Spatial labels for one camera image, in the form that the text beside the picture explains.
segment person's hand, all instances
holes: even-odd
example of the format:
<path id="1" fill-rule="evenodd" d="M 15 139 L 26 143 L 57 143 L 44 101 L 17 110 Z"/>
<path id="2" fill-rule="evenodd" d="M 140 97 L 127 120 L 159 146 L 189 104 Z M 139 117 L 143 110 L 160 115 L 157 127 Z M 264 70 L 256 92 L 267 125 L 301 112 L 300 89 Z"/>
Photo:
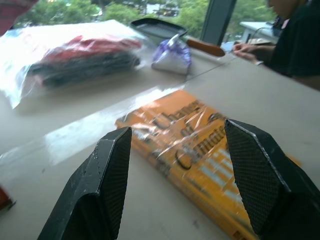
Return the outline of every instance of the person's hand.
<path id="1" fill-rule="evenodd" d="M 255 50 L 257 50 L 257 46 L 239 43 L 233 46 L 233 53 L 242 58 L 245 59 L 253 64 L 256 64 L 258 62 L 258 59 L 253 54 Z"/>

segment person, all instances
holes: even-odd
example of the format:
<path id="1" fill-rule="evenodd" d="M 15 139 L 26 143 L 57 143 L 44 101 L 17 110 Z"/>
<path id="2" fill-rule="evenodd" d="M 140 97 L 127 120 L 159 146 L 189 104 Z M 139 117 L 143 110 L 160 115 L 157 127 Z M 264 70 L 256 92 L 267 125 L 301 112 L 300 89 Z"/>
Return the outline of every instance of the person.
<path id="1" fill-rule="evenodd" d="M 276 46 L 240 43 L 234 54 L 320 90 L 320 0 L 268 0 L 268 5 L 289 19 Z"/>

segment yellow book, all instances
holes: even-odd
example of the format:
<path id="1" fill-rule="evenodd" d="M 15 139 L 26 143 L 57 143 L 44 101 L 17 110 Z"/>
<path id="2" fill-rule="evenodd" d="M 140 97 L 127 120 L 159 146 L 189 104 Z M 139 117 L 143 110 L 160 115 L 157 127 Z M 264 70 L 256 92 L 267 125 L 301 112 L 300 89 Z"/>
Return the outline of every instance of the yellow book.
<path id="1" fill-rule="evenodd" d="M 226 117 L 183 90 L 118 119 L 132 146 L 234 240 L 257 240 L 235 184 Z"/>

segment wooden handle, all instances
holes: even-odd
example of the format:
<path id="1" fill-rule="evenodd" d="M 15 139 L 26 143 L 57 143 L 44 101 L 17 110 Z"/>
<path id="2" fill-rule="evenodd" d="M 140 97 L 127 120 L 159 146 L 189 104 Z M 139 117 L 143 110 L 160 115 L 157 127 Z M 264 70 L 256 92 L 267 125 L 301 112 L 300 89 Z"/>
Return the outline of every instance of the wooden handle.
<path id="1" fill-rule="evenodd" d="M 224 55 L 226 55 L 225 51 L 223 51 L 220 47 L 210 43 L 206 43 L 204 41 L 189 38 L 186 41 L 186 44 L 191 48 L 198 49 L 213 56 L 223 57 Z"/>

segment white table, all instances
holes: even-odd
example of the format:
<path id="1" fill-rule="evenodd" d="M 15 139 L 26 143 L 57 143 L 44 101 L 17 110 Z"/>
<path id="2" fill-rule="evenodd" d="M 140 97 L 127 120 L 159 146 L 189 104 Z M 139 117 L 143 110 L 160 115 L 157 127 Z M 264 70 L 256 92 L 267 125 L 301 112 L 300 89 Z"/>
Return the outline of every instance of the white table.
<path id="1" fill-rule="evenodd" d="M 320 93 L 232 55 L 217 60 L 196 52 L 193 60 L 184 89 L 272 134 L 320 187 Z M 108 87 L 60 92 L 19 111 L 0 98 L 0 183 L 17 200 L 0 214 L 1 240 L 36 239 L 68 178 L 97 140 L 115 129 L 116 118 L 184 83 L 145 67 L 131 82 L 119 76 Z M 229 238 L 133 151 L 118 239 Z"/>
<path id="2" fill-rule="evenodd" d="M 241 39 L 242 43 L 248 43 L 252 37 L 263 38 L 273 44 L 276 44 L 279 40 L 277 36 L 274 36 L 272 32 L 272 26 L 267 24 L 266 22 L 242 21 L 240 25 L 245 27 Z"/>

